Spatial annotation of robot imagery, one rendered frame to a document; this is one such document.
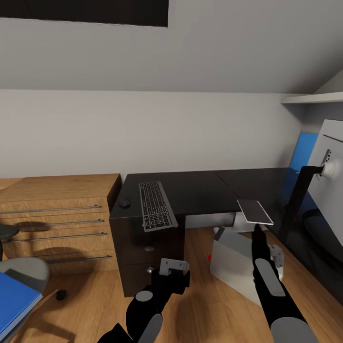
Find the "notebook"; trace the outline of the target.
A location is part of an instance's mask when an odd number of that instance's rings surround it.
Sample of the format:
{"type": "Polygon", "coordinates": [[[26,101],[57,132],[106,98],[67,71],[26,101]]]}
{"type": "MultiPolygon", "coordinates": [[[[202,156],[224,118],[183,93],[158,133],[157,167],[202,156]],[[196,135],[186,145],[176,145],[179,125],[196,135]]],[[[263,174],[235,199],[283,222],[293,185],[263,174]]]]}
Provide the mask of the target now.
{"type": "Polygon", "coordinates": [[[273,225],[272,220],[259,201],[237,199],[237,202],[248,223],[273,225]]]}

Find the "monitor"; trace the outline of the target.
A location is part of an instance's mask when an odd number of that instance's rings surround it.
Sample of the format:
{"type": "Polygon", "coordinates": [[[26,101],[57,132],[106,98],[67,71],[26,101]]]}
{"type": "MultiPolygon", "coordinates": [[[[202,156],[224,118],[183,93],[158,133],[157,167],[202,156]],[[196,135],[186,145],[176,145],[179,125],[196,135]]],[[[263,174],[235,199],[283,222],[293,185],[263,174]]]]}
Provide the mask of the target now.
{"type": "Polygon", "coordinates": [[[308,164],[301,168],[284,209],[286,213],[282,223],[301,229],[322,254],[343,269],[343,262],[323,248],[303,222],[306,215],[321,212],[343,246],[343,121],[324,120],[308,164]],[[300,223],[294,222],[307,191],[318,208],[305,212],[300,223]]]}

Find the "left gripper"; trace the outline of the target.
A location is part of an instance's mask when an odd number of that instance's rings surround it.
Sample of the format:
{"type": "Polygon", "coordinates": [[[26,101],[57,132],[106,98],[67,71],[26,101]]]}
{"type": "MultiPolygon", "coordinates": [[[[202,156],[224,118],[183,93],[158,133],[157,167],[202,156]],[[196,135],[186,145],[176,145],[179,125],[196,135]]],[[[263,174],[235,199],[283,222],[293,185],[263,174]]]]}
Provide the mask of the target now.
{"type": "Polygon", "coordinates": [[[183,295],[184,289],[190,286],[190,271],[184,274],[172,272],[168,276],[160,275],[159,269],[154,269],[151,273],[151,283],[160,282],[168,290],[168,299],[172,293],[183,295]]]}

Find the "mouse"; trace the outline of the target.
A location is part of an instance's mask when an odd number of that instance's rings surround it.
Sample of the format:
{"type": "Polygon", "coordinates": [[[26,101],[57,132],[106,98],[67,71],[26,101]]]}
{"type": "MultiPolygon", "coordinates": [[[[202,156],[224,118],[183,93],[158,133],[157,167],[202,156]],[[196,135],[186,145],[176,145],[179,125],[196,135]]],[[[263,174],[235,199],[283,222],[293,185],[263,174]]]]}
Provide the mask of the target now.
{"type": "Polygon", "coordinates": [[[130,201],[127,198],[121,198],[118,200],[118,204],[120,207],[127,207],[130,204],[130,201]]]}

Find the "folder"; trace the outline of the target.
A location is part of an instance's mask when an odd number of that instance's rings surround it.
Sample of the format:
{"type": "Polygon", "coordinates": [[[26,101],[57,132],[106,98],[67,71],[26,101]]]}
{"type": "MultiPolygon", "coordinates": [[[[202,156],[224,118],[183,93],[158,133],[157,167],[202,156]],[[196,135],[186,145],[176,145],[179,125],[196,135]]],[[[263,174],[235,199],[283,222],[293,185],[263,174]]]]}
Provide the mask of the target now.
{"type": "Polygon", "coordinates": [[[0,272],[0,342],[42,298],[41,293],[0,272]]]}

